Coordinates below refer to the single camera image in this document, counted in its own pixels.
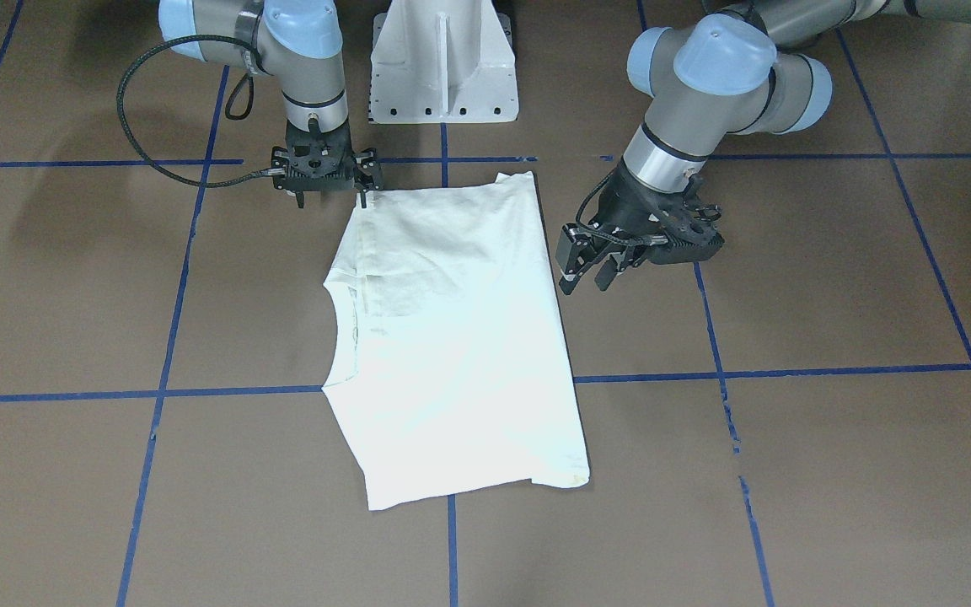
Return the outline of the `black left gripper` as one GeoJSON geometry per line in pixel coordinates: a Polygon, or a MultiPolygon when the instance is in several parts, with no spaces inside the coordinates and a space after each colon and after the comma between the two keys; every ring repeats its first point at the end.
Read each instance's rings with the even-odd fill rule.
{"type": "Polygon", "coordinates": [[[608,291],[617,276],[633,265],[636,257],[656,265],[708,261],[725,244],[716,229],[721,208],[699,197],[705,178],[694,173],[682,178],[682,189],[660,192],[636,179],[619,161],[598,195],[598,210],[591,229],[610,237],[635,241],[635,250],[606,250],[598,256],[598,239],[577,224],[563,224],[556,246],[561,269],[558,287],[571,295],[582,277],[601,261],[597,288],[608,291]]]}

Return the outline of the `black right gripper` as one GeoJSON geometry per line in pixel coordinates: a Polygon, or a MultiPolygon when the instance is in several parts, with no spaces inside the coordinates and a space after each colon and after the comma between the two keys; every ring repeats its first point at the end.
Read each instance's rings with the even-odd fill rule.
{"type": "Polygon", "coordinates": [[[377,150],[355,151],[348,122],[328,132],[287,122],[285,141],[284,147],[272,149],[272,184],[292,193],[300,210],[307,204],[307,192],[350,189],[357,190],[358,205],[366,210],[367,193],[383,188],[377,150]]]}

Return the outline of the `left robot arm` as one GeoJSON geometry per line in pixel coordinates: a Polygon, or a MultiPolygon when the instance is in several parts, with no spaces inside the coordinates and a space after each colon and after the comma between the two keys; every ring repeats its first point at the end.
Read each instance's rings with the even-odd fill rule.
{"type": "Polygon", "coordinates": [[[650,108],[616,168],[561,230],[559,285],[571,293],[591,270],[609,288],[643,264],[697,264],[724,245],[721,211],[699,197],[701,170],[728,135],[809,128],[833,96],[831,74],[792,47],[882,14],[971,24],[971,1],[744,1],[685,30],[645,30],[627,73],[650,108]]]}

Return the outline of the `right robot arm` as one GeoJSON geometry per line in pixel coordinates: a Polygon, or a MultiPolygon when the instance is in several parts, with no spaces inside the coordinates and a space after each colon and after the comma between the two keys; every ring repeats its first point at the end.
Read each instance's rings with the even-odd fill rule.
{"type": "Polygon", "coordinates": [[[161,1],[164,41],[202,62],[273,77],[287,115],[285,145],[262,176],[303,203],[312,191],[380,190],[372,148],[351,142],[338,11],[331,1],[161,1]]]}

